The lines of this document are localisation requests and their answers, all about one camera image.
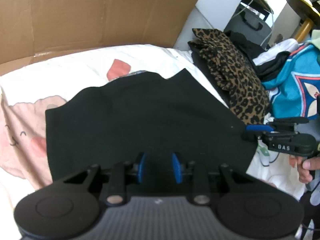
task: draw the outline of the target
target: white fabric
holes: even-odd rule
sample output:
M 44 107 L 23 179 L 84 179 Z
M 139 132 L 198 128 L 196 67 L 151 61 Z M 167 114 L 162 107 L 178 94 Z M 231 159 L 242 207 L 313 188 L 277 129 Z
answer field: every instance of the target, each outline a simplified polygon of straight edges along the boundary
M 271 115 L 271 113 L 267 113 L 263 119 L 263 124 L 267 124 L 268 122 L 273 122 L 275 118 Z
M 257 58 L 253 59 L 256 66 L 260 66 L 270 60 L 276 58 L 276 56 L 282 51 L 294 52 L 299 48 L 299 43 L 295 39 L 287 39 L 276 44 L 266 52 L 261 53 Z
M 268 90 L 269 93 L 269 100 L 272 103 L 272 101 L 274 100 L 274 96 L 276 96 L 279 93 L 279 88 L 274 88 L 273 90 Z
M 170 78 L 186 68 L 226 106 L 202 72 L 193 65 L 190 52 L 152 45 L 102 48 L 49 59 L 1 76 L 0 85 L 9 105 L 19 102 L 34 103 L 40 98 L 54 95 L 70 100 L 84 88 L 105 85 L 108 82 L 106 74 L 114 59 L 128 63 L 131 66 L 130 72 L 147 70 L 159 73 L 164 78 Z M 259 153 L 256 153 L 247 173 L 276 184 L 296 198 L 302 195 L 300 188 L 293 183 L 297 180 L 297 173 L 291 170 L 287 155 L 281 155 L 269 167 L 263 167 Z M 0 225 L 3 227 L 0 228 L 0 239 L 17 240 L 20 234 L 13 220 L 12 207 L 33 192 L 33 189 L 27 180 L 13 177 L 3 170 L 0 170 L 0 185 L 0 217 L 4 220 Z
M 307 230 L 306 231 L 306 234 L 304 236 L 304 238 L 302 240 L 312 240 L 313 239 L 313 230 L 312 229 L 315 229 L 315 224 L 313 222 L 313 220 L 311 219 L 309 225 L 308 225 L 308 228 L 310 228 L 311 230 Z M 295 238 L 296 239 L 301 239 L 301 236 L 302 236 L 302 226 L 299 227 L 296 235 L 295 235 Z

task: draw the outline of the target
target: black shirt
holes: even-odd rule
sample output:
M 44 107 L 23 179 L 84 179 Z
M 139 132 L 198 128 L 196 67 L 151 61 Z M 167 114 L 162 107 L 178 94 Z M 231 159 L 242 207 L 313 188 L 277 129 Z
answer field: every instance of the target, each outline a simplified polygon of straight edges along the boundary
M 149 72 L 122 77 L 46 111 L 53 180 L 95 163 L 110 168 L 145 152 L 143 184 L 152 192 L 175 187 L 173 152 L 208 168 L 228 163 L 245 172 L 257 144 L 241 140 L 244 130 L 187 70 L 167 80 Z

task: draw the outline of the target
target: white cable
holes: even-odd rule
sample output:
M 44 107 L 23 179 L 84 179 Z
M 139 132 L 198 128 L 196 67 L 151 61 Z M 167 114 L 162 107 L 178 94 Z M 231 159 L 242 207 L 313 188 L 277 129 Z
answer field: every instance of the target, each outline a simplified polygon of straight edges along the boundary
M 205 21 L 207 22 L 207 24 L 209 24 L 211 26 L 212 29 L 214 29 L 214 27 L 212 26 L 212 24 L 208 21 L 208 19 L 204 16 L 204 14 L 202 12 L 200 12 L 200 10 L 196 7 L 196 10 L 202 15 L 202 17 L 205 19 Z
M 240 12 L 236 13 L 235 15 L 232 16 L 231 19 L 233 19 L 234 17 L 238 16 L 240 13 L 242 13 L 245 9 L 248 9 L 248 7 L 250 6 L 250 4 L 252 4 L 253 0 L 251 0 L 248 5 L 246 7 L 244 7 Z
M 275 21 L 273 19 L 273 12 L 271 13 L 272 16 L 272 27 L 271 27 L 271 32 L 269 33 L 269 35 L 263 40 L 263 42 L 260 44 L 260 46 L 262 47 L 263 43 L 265 43 L 265 41 L 270 37 L 270 35 L 273 33 L 273 30 L 275 29 Z

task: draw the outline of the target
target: bed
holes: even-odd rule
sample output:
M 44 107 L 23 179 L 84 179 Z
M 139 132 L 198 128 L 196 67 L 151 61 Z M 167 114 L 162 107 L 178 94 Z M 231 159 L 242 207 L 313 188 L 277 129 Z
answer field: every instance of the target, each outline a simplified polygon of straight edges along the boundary
M 3 220 L 0 223 L 0 238 L 20 239 L 13 219 L 14 207 L 27 194 L 51 183 L 44 138 L 44 111 L 48 107 L 62 105 L 80 90 L 103 86 L 119 76 L 149 71 L 170 78 L 182 69 L 187 69 L 227 107 L 202 72 L 193 65 L 190 51 L 153 45 L 83 51 L 34 63 L 1 76 L 1 108 L 9 114 L 0 120 L 2 136 L 7 138 L 0 140 L 0 210 Z M 8 142 L 11 148 L 18 144 L 20 151 L 10 152 L 10 147 L 4 147 Z M 305 185 L 298 181 L 296 169 L 289 166 L 288 156 L 266 153 L 263 147 L 259 145 L 247 173 L 273 183 L 299 199 Z

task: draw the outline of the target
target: black circular pad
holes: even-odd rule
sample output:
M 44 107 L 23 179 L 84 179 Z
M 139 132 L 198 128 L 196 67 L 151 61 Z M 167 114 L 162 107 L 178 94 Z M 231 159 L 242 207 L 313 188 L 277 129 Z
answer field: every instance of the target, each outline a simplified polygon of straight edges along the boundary
M 295 232 L 303 208 L 280 193 L 228 193 L 218 203 L 218 217 L 230 230 L 254 239 L 277 239 Z
M 79 235 L 96 221 L 99 212 L 90 193 L 39 192 L 18 203 L 14 218 L 26 235 L 49 240 Z

